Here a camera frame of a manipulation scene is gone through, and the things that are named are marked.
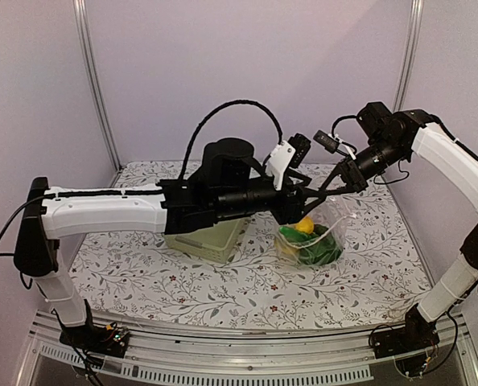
white panel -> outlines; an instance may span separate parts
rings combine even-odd
[[[298,2],[92,0],[91,36],[105,103],[124,162],[177,160],[196,125],[232,99],[254,99],[286,138],[330,130],[368,101],[393,104],[411,1]],[[352,122],[338,129],[364,147]],[[268,117],[251,106],[219,113],[204,143],[251,141],[257,158],[276,144]],[[316,144],[307,161],[332,161]]]
[[[478,154],[478,1],[425,2],[422,33],[406,109],[425,109]],[[415,159],[411,175],[393,185],[436,278],[459,253],[478,217],[433,166]],[[464,306],[478,351],[478,296]]]
[[[0,229],[46,175],[71,187],[107,185],[101,139],[72,2],[0,2]],[[1,249],[14,247],[16,227]],[[11,259],[0,258],[0,385],[11,384],[35,309]]]

yellow fruit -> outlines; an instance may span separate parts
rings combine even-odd
[[[295,225],[295,229],[310,235],[314,232],[314,221],[312,221],[311,217],[305,216]]]

floral pattern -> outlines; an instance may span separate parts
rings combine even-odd
[[[180,162],[132,162],[119,187],[172,179]],[[197,164],[190,162],[187,173]],[[300,171],[324,181],[329,165]],[[149,232],[93,233],[71,267],[82,297],[98,310],[199,326],[322,329],[398,321],[430,289],[422,263],[387,187],[346,195],[350,219],[343,256],[323,267],[277,257],[275,222],[259,213],[228,264],[169,249]]]

